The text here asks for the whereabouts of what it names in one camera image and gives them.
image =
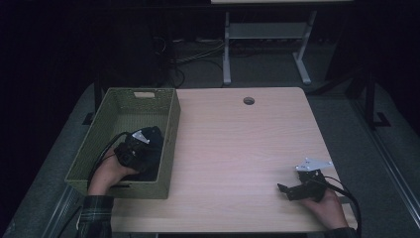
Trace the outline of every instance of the sleeve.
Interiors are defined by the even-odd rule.
[[[112,196],[86,196],[78,222],[77,237],[112,237]]]
[[[356,230],[351,227],[329,230],[324,235],[325,238],[359,238]]]

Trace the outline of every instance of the plaid sleeve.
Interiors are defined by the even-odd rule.
[[[78,223],[77,237],[112,237],[112,196],[86,196]]]

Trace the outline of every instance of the green basket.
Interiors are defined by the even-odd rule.
[[[65,181],[80,193],[86,194],[87,179],[95,160],[115,135],[158,126],[164,142],[157,180],[120,181],[109,190],[109,194],[119,198],[166,199],[179,114],[175,89],[109,88]]]

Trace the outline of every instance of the grommet hole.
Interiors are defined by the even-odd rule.
[[[251,97],[246,97],[244,98],[244,103],[247,105],[253,105],[254,103],[256,103],[256,101]]]

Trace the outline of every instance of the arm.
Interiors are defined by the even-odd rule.
[[[109,150],[105,161],[92,178],[78,223],[77,237],[111,237],[111,212],[114,197],[107,196],[108,189],[123,177],[137,174],[135,170],[123,167]]]
[[[331,189],[325,191],[319,202],[302,199],[301,203],[311,210],[318,220],[329,229],[326,237],[357,238],[356,231],[349,227],[339,197]]]

